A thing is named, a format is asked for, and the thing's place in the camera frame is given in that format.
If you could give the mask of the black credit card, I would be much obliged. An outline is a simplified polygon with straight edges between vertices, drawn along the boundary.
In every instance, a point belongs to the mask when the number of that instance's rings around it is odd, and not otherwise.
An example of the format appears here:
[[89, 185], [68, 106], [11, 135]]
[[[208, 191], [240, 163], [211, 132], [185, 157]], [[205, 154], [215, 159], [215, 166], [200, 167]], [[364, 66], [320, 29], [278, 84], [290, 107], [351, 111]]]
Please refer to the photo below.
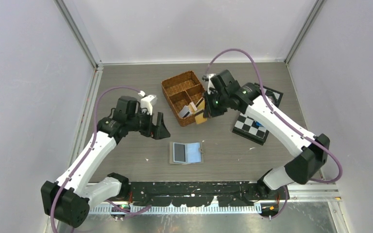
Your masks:
[[185, 144], [173, 143], [173, 161], [185, 163], [187, 161]]

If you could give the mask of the taupe leather card holder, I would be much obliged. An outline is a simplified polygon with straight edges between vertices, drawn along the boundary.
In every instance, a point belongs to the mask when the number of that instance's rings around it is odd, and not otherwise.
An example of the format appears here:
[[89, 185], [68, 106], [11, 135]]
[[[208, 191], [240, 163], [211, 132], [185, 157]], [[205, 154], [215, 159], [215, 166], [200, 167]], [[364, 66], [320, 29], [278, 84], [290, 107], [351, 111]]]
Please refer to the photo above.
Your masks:
[[203, 144], [201, 142], [194, 143], [180, 143], [186, 146], [186, 162], [176, 163], [173, 161], [173, 143], [169, 143], [169, 163], [173, 165], [190, 165], [203, 163]]

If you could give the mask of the gold credit card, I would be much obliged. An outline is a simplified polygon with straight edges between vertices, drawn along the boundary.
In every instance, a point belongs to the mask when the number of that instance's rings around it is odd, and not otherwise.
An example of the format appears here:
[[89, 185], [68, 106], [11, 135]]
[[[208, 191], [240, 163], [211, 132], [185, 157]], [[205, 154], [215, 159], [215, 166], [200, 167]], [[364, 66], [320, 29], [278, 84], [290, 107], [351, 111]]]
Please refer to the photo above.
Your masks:
[[203, 124], [207, 121], [207, 118], [204, 116], [204, 109], [197, 111], [194, 114], [194, 119], [196, 124]]

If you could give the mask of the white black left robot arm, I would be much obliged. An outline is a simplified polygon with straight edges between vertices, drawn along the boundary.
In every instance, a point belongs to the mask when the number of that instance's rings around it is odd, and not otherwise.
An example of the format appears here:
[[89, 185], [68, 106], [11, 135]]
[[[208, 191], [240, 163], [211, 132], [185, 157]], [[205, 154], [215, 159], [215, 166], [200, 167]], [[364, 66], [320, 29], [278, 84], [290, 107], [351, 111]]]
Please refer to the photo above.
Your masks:
[[66, 172], [55, 182], [46, 181], [42, 185], [45, 214], [78, 228], [93, 207], [110, 198], [123, 201], [129, 197], [129, 179], [123, 175], [110, 173], [95, 185], [88, 186], [88, 183], [105, 157], [129, 132], [139, 132], [155, 140], [170, 137], [162, 112], [157, 114], [157, 122], [153, 124], [157, 96], [144, 93], [141, 96], [140, 100], [120, 97], [112, 115], [98, 121], [90, 141]]

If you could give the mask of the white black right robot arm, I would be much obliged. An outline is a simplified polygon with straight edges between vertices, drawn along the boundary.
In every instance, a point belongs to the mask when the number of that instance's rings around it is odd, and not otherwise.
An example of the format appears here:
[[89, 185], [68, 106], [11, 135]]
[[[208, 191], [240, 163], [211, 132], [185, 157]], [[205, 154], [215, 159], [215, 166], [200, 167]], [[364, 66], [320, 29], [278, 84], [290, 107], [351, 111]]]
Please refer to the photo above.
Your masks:
[[327, 162], [329, 138], [324, 134], [316, 136], [291, 120], [263, 96], [264, 90], [258, 84], [240, 85], [228, 70], [202, 79], [208, 84], [203, 95], [204, 117], [218, 117], [228, 109], [240, 111], [258, 121], [293, 156], [290, 162], [269, 170], [257, 181], [260, 197], [271, 199], [282, 186], [307, 183]]

